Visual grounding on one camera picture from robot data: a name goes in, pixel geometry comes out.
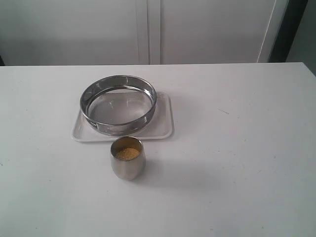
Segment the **yellow fine grain pile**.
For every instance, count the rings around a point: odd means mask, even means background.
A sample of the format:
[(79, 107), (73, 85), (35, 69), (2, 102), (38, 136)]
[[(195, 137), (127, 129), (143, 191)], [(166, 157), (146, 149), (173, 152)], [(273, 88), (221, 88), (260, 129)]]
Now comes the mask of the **yellow fine grain pile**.
[(120, 160), (132, 160), (139, 155), (139, 151), (135, 148), (124, 148), (115, 154), (115, 158)]

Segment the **stainless steel cup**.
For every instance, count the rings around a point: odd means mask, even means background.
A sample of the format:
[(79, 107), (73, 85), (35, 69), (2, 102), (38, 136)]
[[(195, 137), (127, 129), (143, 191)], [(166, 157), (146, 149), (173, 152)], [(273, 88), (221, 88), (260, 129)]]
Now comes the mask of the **stainless steel cup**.
[[(132, 160), (120, 160), (115, 158), (115, 154), (124, 148), (135, 148), (139, 155)], [(125, 136), (115, 140), (110, 148), (111, 166), (115, 175), (123, 180), (134, 180), (145, 169), (146, 155), (142, 142), (135, 137)]]

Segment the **round steel mesh sieve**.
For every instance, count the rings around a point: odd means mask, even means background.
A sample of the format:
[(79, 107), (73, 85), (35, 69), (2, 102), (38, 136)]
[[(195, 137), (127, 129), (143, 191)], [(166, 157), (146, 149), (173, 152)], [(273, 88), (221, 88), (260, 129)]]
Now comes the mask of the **round steel mesh sieve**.
[(144, 128), (157, 104), (155, 88), (130, 75), (102, 78), (82, 93), (79, 106), (89, 125), (109, 136), (125, 136)]

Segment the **white rectangular plastic tray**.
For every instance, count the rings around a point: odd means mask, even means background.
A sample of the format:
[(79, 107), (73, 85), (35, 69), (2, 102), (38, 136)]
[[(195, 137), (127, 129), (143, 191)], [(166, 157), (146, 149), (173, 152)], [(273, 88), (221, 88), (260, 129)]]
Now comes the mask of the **white rectangular plastic tray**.
[[(164, 92), (158, 92), (157, 96), (156, 110), (152, 120), (142, 130), (131, 136), (139, 140), (160, 140), (172, 134), (173, 120), (170, 98)], [(72, 139), (77, 142), (111, 142), (118, 137), (97, 132), (89, 125), (82, 112), (79, 112), (72, 130)]]

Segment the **white cabinet with doors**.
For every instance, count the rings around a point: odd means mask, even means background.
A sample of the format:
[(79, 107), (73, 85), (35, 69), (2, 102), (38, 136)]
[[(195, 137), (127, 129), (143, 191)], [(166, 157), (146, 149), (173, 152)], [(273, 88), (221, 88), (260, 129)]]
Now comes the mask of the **white cabinet with doors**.
[(6, 65), (267, 62), (286, 0), (3, 0)]

